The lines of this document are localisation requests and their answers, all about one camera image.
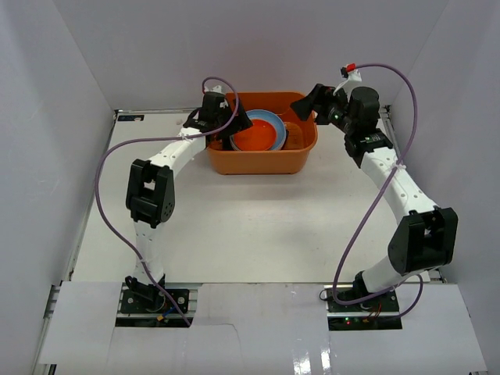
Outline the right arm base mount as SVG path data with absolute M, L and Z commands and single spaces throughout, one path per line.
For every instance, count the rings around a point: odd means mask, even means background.
M 401 330 L 399 304 L 392 291 L 356 305 L 339 305 L 332 287 L 324 288 L 319 298 L 326 303 L 329 331 Z

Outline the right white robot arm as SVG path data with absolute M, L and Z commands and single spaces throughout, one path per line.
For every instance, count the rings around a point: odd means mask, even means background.
M 380 304 L 381 295 L 408 278 L 452 261 L 458 215 L 428 198 L 411 178 L 377 126 L 380 103 L 374 89 L 356 87 L 347 94 L 317 84 L 290 107 L 300 120 L 315 116 L 317 124 L 333 124 L 342 131 L 346 152 L 379 189 L 375 200 L 385 200 L 398 223 L 387 255 L 359 272 L 350 289 L 332 291 L 330 300 L 369 312 Z

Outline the orange round plate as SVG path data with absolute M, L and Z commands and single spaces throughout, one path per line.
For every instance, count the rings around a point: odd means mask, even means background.
M 233 136 L 233 144 L 240 151 L 267 151 L 277 139 L 274 126 L 261 119 L 253 119 L 252 126 Z

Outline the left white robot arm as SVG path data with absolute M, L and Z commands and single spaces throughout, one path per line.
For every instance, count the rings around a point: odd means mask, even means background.
M 126 207 L 134 221 L 139 256 L 125 284 L 143 309 L 156 312 L 166 303 L 165 292 L 159 288 L 165 285 L 165 271 L 154 239 L 173 214 L 177 175 L 211 141 L 228 138 L 251 125 L 240 98 L 231 105 L 225 94 L 207 91 L 202 106 L 188 116 L 177 140 L 149 159 L 132 163 Z

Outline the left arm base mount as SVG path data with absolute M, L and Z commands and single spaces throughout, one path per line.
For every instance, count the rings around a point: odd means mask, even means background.
M 172 302 L 153 292 L 153 302 L 134 294 L 128 288 L 122 290 L 116 314 L 116 327 L 135 328 L 188 328 Z

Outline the blue round plate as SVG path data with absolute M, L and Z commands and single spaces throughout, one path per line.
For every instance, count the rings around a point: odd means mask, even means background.
M 284 142 L 287 139 L 287 129 L 283 120 L 273 112 L 264 109 L 253 109 L 246 112 L 250 120 L 261 119 L 271 123 L 275 130 L 277 131 L 277 139 L 274 142 L 273 147 L 267 151 L 279 151 L 284 146 Z M 230 137 L 230 147 L 234 151 L 238 150 L 233 144 L 233 136 Z

